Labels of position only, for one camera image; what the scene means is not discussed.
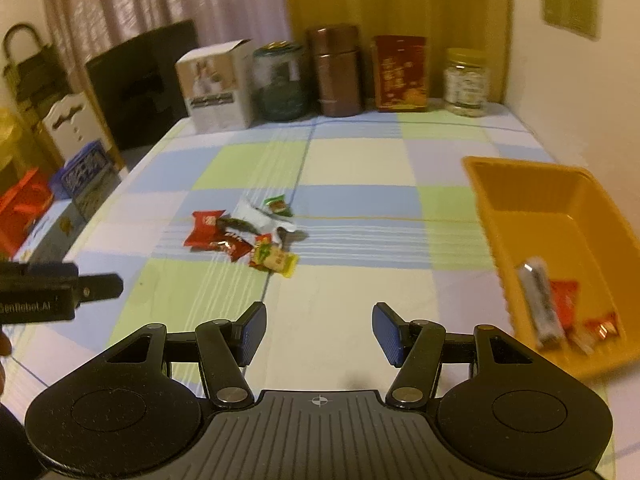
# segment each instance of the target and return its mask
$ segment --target black monitor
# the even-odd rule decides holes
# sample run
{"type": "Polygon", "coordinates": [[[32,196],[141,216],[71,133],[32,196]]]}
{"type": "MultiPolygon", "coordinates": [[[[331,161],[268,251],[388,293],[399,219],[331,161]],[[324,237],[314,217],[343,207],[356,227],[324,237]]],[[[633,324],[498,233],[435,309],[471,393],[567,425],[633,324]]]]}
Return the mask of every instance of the black monitor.
{"type": "Polygon", "coordinates": [[[195,25],[188,20],[140,34],[87,62],[120,150],[155,144],[188,116],[175,62],[197,47],[195,25]]]}

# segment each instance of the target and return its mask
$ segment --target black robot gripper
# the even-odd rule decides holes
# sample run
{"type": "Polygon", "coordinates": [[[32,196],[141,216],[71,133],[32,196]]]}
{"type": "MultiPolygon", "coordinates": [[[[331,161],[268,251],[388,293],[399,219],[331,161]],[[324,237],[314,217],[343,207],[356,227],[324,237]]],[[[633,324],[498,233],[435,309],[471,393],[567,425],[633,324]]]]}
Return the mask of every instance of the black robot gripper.
{"type": "Polygon", "coordinates": [[[266,330],[261,303],[192,333],[142,327],[31,403],[25,428],[44,480],[600,478],[612,418],[560,368],[491,325],[450,334],[378,303],[372,327],[400,368],[384,400],[255,399],[240,368],[266,330]],[[171,379],[172,362],[199,365],[205,399],[171,379]],[[448,363],[468,363],[469,379],[438,398],[448,363]]]}

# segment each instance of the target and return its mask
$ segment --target tablecloth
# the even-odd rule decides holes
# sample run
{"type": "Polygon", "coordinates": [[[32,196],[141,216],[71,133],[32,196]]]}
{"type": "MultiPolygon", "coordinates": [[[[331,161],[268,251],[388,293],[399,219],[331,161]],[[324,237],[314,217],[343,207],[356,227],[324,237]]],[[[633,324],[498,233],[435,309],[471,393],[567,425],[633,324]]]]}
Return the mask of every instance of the tablecloth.
{"type": "MultiPolygon", "coordinates": [[[[170,332],[236,319],[252,301],[268,309],[268,330],[246,370],[263,388],[378,388],[396,370],[371,332],[373,304],[449,332],[476,324],[510,330],[463,170],[465,155],[552,161],[506,108],[470,119],[444,110],[353,118],[310,118],[240,132],[198,135],[178,122],[98,211],[72,251],[82,273],[117,272],[118,300],[82,306],[73,322],[10,328],[2,398],[18,418],[34,396],[148,322],[170,332]],[[291,279],[192,253],[182,243],[195,210],[232,212],[285,194],[299,232],[291,279]]],[[[444,392],[466,366],[446,365],[444,392]]],[[[197,368],[174,377],[202,393],[197,368]]],[[[608,402],[615,429],[599,471],[631,479],[640,465],[640,368],[590,384],[608,402]]]]}

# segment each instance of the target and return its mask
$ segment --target yellow curtain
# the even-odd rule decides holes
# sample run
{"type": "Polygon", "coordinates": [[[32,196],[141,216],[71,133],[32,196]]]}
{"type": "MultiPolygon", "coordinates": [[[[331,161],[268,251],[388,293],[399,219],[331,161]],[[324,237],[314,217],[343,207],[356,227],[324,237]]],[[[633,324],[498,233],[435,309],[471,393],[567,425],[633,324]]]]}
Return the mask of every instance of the yellow curtain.
{"type": "Polygon", "coordinates": [[[378,34],[426,36],[430,44],[430,95],[442,95],[445,50],[450,46],[485,50],[491,69],[490,99],[501,101],[508,62],[510,0],[287,0],[297,41],[309,27],[354,23],[370,82],[370,42],[378,34]]]}

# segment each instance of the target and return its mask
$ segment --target wall switch plate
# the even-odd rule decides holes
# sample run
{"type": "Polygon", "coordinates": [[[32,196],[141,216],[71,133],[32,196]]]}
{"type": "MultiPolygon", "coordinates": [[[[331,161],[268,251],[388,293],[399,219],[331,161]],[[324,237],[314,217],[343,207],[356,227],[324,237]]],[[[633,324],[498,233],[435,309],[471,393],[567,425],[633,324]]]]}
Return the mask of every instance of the wall switch plate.
{"type": "Polygon", "coordinates": [[[578,34],[596,38],[598,23],[598,0],[568,0],[566,27],[578,34]]]}
{"type": "Polygon", "coordinates": [[[549,25],[566,26],[566,0],[542,0],[542,17],[549,25]]]}

